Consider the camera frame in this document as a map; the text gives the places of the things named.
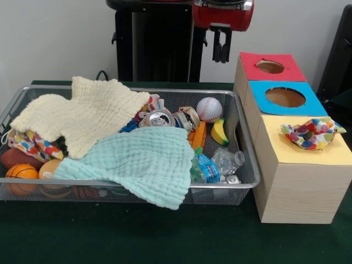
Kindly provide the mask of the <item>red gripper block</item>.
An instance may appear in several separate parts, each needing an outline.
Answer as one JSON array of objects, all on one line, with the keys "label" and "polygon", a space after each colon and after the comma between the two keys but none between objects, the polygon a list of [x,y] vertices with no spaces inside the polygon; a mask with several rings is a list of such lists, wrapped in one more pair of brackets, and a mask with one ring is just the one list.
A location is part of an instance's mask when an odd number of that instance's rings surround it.
[{"label": "red gripper block", "polygon": [[225,33],[223,45],[220,43],[220,30],[214,30],[213,61],[216,63],[220,60],[222,63],[229,62],[232,31],[246,31],[250,26],[253,12],[254,4],[245,4],[243,8],[239,9],[192,5],[192,15],[197,27],[204,29],[209,29],[212,26],[230,28],[222,30]]}]

